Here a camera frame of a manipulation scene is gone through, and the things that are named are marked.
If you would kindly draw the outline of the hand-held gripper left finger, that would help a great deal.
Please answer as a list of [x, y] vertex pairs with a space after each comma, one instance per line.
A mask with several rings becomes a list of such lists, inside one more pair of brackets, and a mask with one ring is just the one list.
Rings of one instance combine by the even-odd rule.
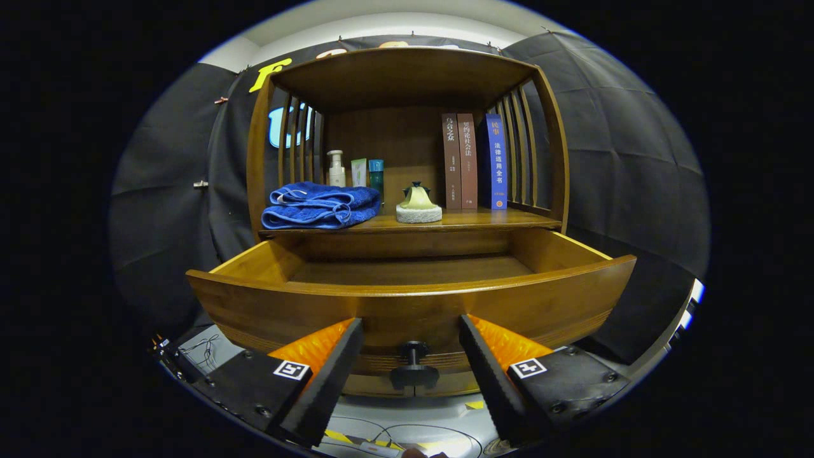
[[316, 447], [360, 354], [362, 319], [323, 328], [323, 362], [243, 351], [201, 376], [193, 387], [218, 408], [276, 440]]

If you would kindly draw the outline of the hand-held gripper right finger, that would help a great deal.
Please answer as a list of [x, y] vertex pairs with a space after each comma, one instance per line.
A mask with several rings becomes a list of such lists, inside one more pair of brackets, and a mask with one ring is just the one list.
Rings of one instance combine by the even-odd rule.
[[551, 350], [472, 315], [459, 317], [459, 330], [498, 437], [511, 446], [582, 424], [630, 383], [576, 346]]

